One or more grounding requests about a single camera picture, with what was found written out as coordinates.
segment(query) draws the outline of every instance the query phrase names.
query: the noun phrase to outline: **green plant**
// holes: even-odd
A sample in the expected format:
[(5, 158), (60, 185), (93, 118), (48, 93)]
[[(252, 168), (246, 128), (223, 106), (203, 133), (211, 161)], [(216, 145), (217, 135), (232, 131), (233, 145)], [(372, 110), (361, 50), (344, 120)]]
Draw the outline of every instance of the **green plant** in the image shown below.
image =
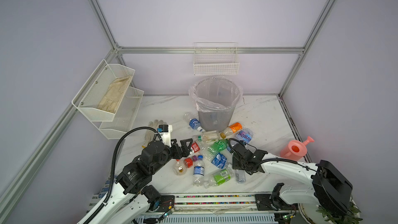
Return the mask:
[(331, 221), (334, 224), (359, 224), (362, 218), (356, 217), (356, 213), (360, 213), (361, 211), (357, 208), (357, 206), (350, 202), (350, 211), (347, 212), (347, 215), (342, 217), (331, 212), (327, 211), (324, 207), (319, 206), (317, 212), (322, 213), (323, 217), (327, 217), (328, 219), (325, 221)]

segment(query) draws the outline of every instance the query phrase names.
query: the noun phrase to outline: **beige cloth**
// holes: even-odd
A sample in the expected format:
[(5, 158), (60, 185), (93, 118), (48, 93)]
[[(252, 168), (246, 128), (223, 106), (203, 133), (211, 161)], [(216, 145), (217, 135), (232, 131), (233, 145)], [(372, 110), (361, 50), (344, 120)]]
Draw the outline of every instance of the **beige cloth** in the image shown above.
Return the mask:
[(108, 91), (99, 102), (97, 109), (116, 113), (117, 107), (122, 101), (122, 97), (131, 79), (131, 75), (123, 78), (117, 78), (108, 87)]

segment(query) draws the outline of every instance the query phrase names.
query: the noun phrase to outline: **orange bottle label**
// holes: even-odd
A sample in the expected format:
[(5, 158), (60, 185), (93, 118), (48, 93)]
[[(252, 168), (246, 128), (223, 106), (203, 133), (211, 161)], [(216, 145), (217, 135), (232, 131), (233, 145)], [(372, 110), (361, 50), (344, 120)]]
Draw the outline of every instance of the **orange bottle label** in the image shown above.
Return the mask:
[(242, 125), (239, 123), (235, 123), (235, 124), (230, 125), (229, 128), (231, 128), (232, 132), (235, 133), (242, 129)]

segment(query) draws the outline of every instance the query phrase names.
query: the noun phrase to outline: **wire basket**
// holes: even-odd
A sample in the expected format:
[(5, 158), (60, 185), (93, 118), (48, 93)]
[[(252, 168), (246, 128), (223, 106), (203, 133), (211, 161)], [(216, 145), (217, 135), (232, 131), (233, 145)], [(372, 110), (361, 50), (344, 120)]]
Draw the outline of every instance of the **wire basket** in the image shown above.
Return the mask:
[(102, 122), (98, 128), (107, 139), (120, 139), (132, 129), (144, 91), (128, 87), (112, 122)]
[[(122, 101), (119, 102), (119, 105), (117, 105), (115, 113), (97, 109), (98, 104), (105, 96), (109, 85), (115, 79), (131, 75), (131, 78), (128, 82), (130, 85), (134, 72), (134, 69), (122, 66), (120, 64), (106, 63), (106, 66), (102, 69), (101, 73), (98, 75), (95, 82), (91, 85), (90, 89), (87, 91), (82, 100), (77, 103), (77, 106), (74, 104), (75, 99), (73, 99), (72, 103), (90, 121), (113, 121), (117, 112), (119, 111)], [(124, 98), (126, 92), (127, 89), (124, 91), (122, 99)]]
[(194, 75), (238, 74), (239, 60), (237, 43), (197, 42), (194, 48)]

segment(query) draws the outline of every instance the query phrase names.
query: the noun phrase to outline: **white marble tabletop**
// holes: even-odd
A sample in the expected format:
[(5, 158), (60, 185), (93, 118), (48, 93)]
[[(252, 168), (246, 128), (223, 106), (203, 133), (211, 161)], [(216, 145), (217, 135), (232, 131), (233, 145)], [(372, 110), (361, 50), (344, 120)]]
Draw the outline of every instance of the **white marble tabletop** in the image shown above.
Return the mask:
[[(147, 126), (148, 122), (155, 119), (163, 120), (173, 126), (172, 138), (180, 140), (192, 138), (199, 134), (183, 120), (184, 112), (197, 111), (189, 96), (144, 96), (134, 122), (134, 128)], [(257, 149), (266, 150), (272, 154), (279, 152), (291, 140), (293, 133), (289, 127), (281, 105), (273, 95), (246, 95), (235, 108), (231, 124), (240, 122), (243, 127), (250, 128), (253, 133), (251, 145)], [(134, 157), (141, 154), (146, 131), (137, 131), (130, 134), (123, 145), (120, 157), (116, 163), (115, 172), (118, 174), (123, 167), (130, 163)], [(232, 162), (232, 155), (224, 150), (221, 152)], [(193, 186), (193, 168), (189, 168), (185, 175), (177, 176), (172, 171), (175, 160), (170, 161), (152, 177), (152, 184), (160, 193), (204, 193), (204, 192), (269, 192), (276, 183), (289, 183), (290, 180), (279, 175), (267, 175), (255, 173), (252, 176), (246, 174), (246, 183), (238, 184), (235, 178), (218, 187)], [(218, 168), (211, 162), (205, 164), (205, 176)]]

